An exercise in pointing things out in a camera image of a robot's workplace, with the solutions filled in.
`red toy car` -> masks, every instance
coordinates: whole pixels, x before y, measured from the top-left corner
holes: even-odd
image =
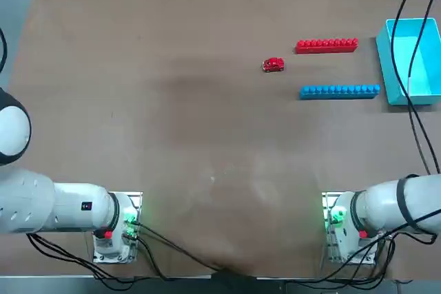
[[[269,58],[262,62],[264,72],[281,72],[285,68],[285,62],[282,58]]]

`blue building block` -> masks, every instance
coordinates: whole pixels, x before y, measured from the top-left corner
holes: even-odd
[[[380,85],[306,85],[300,99],[373,99],[380,93]]]

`wire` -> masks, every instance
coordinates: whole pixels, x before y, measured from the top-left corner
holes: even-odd
[[[431,155],[432,155],[432,158],[433,158],[433,162],[435,163],[436,171],[438,173],[440,173],[440,166],[438,164],[438,159],[436,158],[435,151],[433,150],[431,141],[430,141],[429,137],[427,136],[426,129],[424,128],[424,125],[422,124],[420,116],[418,115],[418,113],[417,113],[417,111],[415,109],[415,106],[413,105],[412,100],[410,99],[410,96],[407,93],[407,89],[404,87],[404,85],[402,83],[402,80],[401,80],[400,75],[398,73],[396,60],[395,60],[394,42],[395,42],[396,28],[397,28],[398,20],[400,19],[401,12],[402,12],[402,10],[404,8],[405,3],[406,3],[406,0],[402,0],[402,3],[400,4],[400,8],[398,9],[397,17],[395,19],[395,22],[393,23],[393,29],[392,29],[392,35],[391,35],[391,58],[392,58],[392,65],[393,65],[393,69],[395,71],[395,75],[397,77],[397,80],[398,80],[398,82],[400,84],[400,87],[401,87],[404,95],[406,96],[408,107],[410,107],[412,109],[412,112],[415,114],[415,117],[416,117],[416,119],[418,121],[418,124],[419,124],[419,126],[421,128],[422,134],[424,135],[424,139],[426,140],[426,142],[427,142],[427,144],[429,146],[429,149],[430,149],[430,152],[431,152]]]
[[[416,223],[422,222],[423,220],[426,220],[427,218],[436,216],[438,214],[441,213],[441,209],[437,209],[435,211],[432,211],[431,213],[427,213],[424,216],[421,216],[417,219],[415,219]],[[352,260],[354,257],[356,257],[359,253],[361,253],[362,251],[366,250],[366,249],[370,249],[373,245],[379,243],[381,240],[387,239],[390,235],[392,234],[396,234],[396,235],[400,235],[402,234],[401,230],[403,230],[404,228],[408,227],[409,224],[407,222],[405,222],[404,224],[400,225],[399,227],[396,227],[392,230],[386,231],[384,234],[380,235],[377,239],[375,239],[374,241],[370,242],[369,244],[367,244],[366,246],[358,249],[355,253],[353,253],[351,256],[348,257],[348,259],[335,271],[331,272],[329,275],[327,275],[326,277],[320,278],[318,280],[287,280],[287,282],[293,282],[296,284],[318,284],[320,282],[324,282],[327,280],[330,280],[333,276],[335,276],[337,273],[339,273],[343,268],[345,268]]]
[[[410,284],[413,280],[407,280],[406,282],[402,282],[400,280],[395,280],[396,283],[401,284],[401,285],[407,285]]]
[[[173,249],[177,250],[178,252],[186,255],[187,257],[191,258],[193,261],[198,262],[199,264],[202,264],[203,266],[213,270],[213,271],[220,271],[220,268],[217,268],[215,266],[211,266],[207,263],[205,263],[204,261],[200,260],[199,258],[197,258],[196,256],[192,255],[191,253],[189,253],[188,251],[186,251],[184,248],[181,248],[180,246],[178,246],[177,244],[173,243],[172,241],[168,240],[166,237],[164,237],[163,235],[159,234],[158,232],[156,232],[155,230],[149,228],[148,226],[140,223],[140,222],[132,222],[132,224],[137,225],[139,227],[142,227],[144,229],[146,229],[147,231],[153,233],[154,235],[156,235],[157,237],[159,237],[160,239],[164,240],[166,243],[168,243],[170,246],[172,246]]]
[[[416,41],[416,44],[415,44],[415,48],[413,49],[413,53],[412,53],[412,57],[411,57],[411,62],[409,64],[409,73],[407,75],[407,78],[408,78],[407,93],[409,93],[409,90],[410,90],[410,87],[411,87],[411,73],[412,73],[413,61],[415,60],[415,55],[416,55],[416,52],[418,50],[418,46],[420,44],[422,33],[424,31],[424,27],[426,25],[427,17],[429,16],[432,4],[433,4],[433,0],[430,0],[429,1],[429,5],[427,6],[427,9],[426,9],[426,13],[424,14],[424,19],[422,20],[420,34],[418,35],[418,38],[417,38],[417,41]],[[413,132],[413,136],[415,138],[415,142],[416,142],[416,145],[417,145],[417,148],[418,148],[418,152],[420,153],[420,157],[421,157],[422,163],[424,165],[424,168],[426,169],[427,174],[430,175],[431,173],[430,173],[429,167],[427,165],[426,159],[424,157],[424,154],[422,153],[421,144],[420,144],[420,141],[418,140],[418,135],[417,135],[416,130],[415,130],[415,125],[413,123],[412,113],[411,113],[411,108],[410,108],[409,103],[407,105],[407,110],[409,112],[409,119],[411,121],[412,132]]]
[[[8,43],[6,42],[5,34],[3,33],[3,30],[0,28],[0,39],[1,44],[3,46],[3,54],[1,56],[0,60],[0,73],[3,71],[3,68],[6,64],[6,59],[8,58]]]
[[[111,289],[113,291],[128,291],[131,289],[131,287],[133,286],[134,283],[142,281],[142,280],[152,279],[151,277],[138,277],[138,278],[134,278],[133,280],[122,280],[118,277],[110,275],[108,272],[104,271],[102,268],[98,267],[97,265],[95,265],[87,260],[84,260],[83,258],[79,258],[79,257],[69,253],[65,249],[61,248],[59,245],[57,245],[57,244],[55,244],[45,238],[42,238],[40,235],[27,234],[27,237],[28,237],[31,245],[38,252],[43,254],[44,256],[47,256],[49,258],[54,258],[55,260],[61,260],[64,262],[75,263],[80,266],[83,266],[84,268],[86,268],[87,270],[92,272],[95,279],[99,280],[105,287],[107,287],[108,289]],[[37,245],[37,243],[40,244],[41,246],[45,247],[46,249],[59,254],[59,256],[52,255],[48,252],[45,252],[43,249],[41,249]],[[125,287],[125,288],[115,288],[113,286],[110,286],[106,282],[106,280],[114,280],[115,282],[118,282],[119,284],[126,284],[129,286]]]
[[[147,254],[149,255],[150,263],[153,266],[153,269],[155,270],[156,274],[162,279],[162,280],[170,280],[166,275],[163,274],[163,272],[160,270],[158,264],[156,263],[156,260],[154,259],[152,250],[150,249],[149,245],[141,238],[137,237],[136,240],[138,240],[147,251]]]

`light blue box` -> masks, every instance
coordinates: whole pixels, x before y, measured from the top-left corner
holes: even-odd
[[[400,19],[394,46],[395,61],[404,87],[407,89],[409,65],[420,34],[423,19]],[[391,105],[407,105],[407,99],[396,78],[391,57],[391,37],[395,20],[386,24],[377,36],[384,86]],[[428,18],[412,65],[410,93],[415,105],[431,105],[441,100],[441,40],[436,21]]]

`red lego brick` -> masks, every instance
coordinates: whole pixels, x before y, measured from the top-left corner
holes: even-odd
[[[297,54],[309,53],[349,53],[358,47],[358,39],[313,39],[311,41],[298,41]]]

